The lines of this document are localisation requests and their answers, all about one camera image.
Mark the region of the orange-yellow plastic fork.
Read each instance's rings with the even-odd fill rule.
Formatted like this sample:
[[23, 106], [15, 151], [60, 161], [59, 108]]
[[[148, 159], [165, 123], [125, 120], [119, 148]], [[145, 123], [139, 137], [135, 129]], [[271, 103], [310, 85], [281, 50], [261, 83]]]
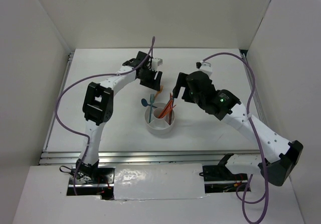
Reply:
[[160, 86], [159, 91], [157, 91], [157, 93], [156, 93], [155, 96], [154, 96], [155, 99], [156, 99], [156, 98], [158, 97], [158, 95], [162, 92], [163, 87], [164, 87], [163, 85]]

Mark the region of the teal plastic fork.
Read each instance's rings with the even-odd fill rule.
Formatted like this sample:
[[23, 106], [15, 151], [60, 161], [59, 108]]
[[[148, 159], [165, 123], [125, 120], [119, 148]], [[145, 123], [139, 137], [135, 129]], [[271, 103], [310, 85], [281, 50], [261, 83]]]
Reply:
[[152, 115], [152, 110], [153, 110], [154, 100], [155, 100], [155, 94], [154, 94], [154, 93], [152, 93], [152, 94], [150, 95], [150, 99], [149, 99], [149, 103], [150, 103], [150, 110], [149, 110], [148, 123], [150, 123], [150, 122], [151, 122], [151, 115]]

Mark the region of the dark blue plastic knife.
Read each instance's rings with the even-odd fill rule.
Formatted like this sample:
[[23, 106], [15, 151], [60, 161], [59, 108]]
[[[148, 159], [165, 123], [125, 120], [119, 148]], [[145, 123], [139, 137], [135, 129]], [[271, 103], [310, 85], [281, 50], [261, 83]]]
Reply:
[[169, 111], [169, 125], [172, 124], [174, 100], [175, 100], [174, 97], [172, 97], [172, 102], [171, 102], [170, 111]]

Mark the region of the dark blue plastic spoon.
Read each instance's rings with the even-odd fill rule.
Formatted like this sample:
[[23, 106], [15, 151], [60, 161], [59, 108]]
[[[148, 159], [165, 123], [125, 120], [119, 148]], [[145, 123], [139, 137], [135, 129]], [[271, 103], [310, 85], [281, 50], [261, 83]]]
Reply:
[[141, 99], [141, 104], [144, 106], [144, 107], [152, 107], [152, 108], [157, 108], [157, 106], [155, 105], [152, 105], [150, 103], [147, 102], [147, 100], [145, 98], [142, 98]]

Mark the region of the orange plastic knife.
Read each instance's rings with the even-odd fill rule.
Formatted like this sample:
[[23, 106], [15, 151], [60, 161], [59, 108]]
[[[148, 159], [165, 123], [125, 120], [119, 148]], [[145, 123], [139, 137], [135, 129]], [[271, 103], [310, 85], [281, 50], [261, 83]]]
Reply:
[[173, 99], [173, 94], [170, 93], [170, 101], [169, 101], [169, 106], [168, 106], [168, 110], [167, 110], [167, 121], [168, 124], [171, 124], [171, 116], [172, 116], [172, 107], [174, 105], [174, 99]]

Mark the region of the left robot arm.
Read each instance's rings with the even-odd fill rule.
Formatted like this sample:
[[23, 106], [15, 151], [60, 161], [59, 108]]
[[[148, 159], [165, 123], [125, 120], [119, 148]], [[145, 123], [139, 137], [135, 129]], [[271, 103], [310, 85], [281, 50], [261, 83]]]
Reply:
[[99, 145], [104, 126], [113, 114], [114, 97], [136, 79], [141, 85], [159, 91], [162, 72], [157, 68], [162, 63], [162, 59], [139, 51], [135, 58], [124, 62], [115, 75], [88, 85], [82, 107], [86, 123], [85, 140], [76, 162], [78, 172], [87, 183], [94, 183], [99, 177]]

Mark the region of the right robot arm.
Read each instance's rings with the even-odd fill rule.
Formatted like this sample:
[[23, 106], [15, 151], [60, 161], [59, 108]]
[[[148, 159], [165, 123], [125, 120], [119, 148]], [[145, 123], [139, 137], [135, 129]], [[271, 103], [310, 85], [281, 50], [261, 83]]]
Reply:
[[179, 73], [173, 88], [177, 98], [184, 88], [182, 99], [195, 103], [207, 114], [230, 125], [249, 141], [258, 145], [263, 157], [226, 154], [219, 162], [219, 174], [225, 180], [235, 174], [260, 174], [274, 186], [282, 186], [297, 165], [303, 144], [278, 135], [252, 115], [232, 92], [217, 90], [209, 76], [202, 71]]

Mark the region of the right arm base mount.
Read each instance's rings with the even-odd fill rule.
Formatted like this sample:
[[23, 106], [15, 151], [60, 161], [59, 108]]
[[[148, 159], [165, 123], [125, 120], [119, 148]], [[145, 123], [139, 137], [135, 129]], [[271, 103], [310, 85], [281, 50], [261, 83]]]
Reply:
[[248, 176], [245, 173], [232, 174], [227, 167], [227, 161], [234, 154], [226, 154], [217, 165], [205, 165], [199, 173], [204, 179], [205, 193], [225, 193], [244, 191]]

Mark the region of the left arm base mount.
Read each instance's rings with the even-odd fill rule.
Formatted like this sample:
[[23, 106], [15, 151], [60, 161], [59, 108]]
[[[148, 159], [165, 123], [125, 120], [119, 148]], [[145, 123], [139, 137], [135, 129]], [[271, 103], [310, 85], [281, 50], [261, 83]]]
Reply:
[[114, 200], [114, 177], [115, 168], [98, 167], [86, 169], [80, 167], [76, 178], [76, 168], [62, 165], [59, 171], [70, 175], [67, 187], [67, 196], [90, 196], [96, 195], [103, 200]]

